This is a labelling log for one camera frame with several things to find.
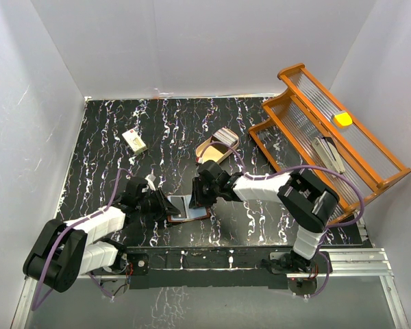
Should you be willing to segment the orange leather card holder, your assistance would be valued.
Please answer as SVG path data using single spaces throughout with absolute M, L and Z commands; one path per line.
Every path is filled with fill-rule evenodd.
M 185 208 L 186 208 L 186 218 L 177 218 L 176 216 L 168 216 L 168 221 L 170 223 L 185 223 L 189 221 L 207 219 L 210 217 L 210 211 L 207 208 L 200 207 L 196 209 L 190 209 L 188 207 L 188 204 L 190 201 L 190 195 L 176 195 L 176 196 L 184 197 L 184 203 L 185 203 Z

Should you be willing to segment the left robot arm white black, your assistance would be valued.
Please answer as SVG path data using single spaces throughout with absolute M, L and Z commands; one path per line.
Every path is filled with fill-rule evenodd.
M 102 238 L 122 230 L 134 212 L 163 217 L 181 214 L 150 177 L 132 178 L 109 206 L 75 220 L 48 221 L 24 262 L 23 273 L 59 293 L 68 290 L 78 276 L 102 267 L 121 273 L 128 257 Z

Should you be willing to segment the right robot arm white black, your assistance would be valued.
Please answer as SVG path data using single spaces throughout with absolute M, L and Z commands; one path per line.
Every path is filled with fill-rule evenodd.
M 280 202 L 298 224 L 291 251 L 270 268 L 309 272 L 316 264 L 319 243 L 338 203 L 338 194 L 309 169 L 293 169 L 276 175 L 229 174 L 213 161 L 199 165 L 192 179 L 190 208 L 208 208 L 221 198 L 227 202 L 258 200 Z

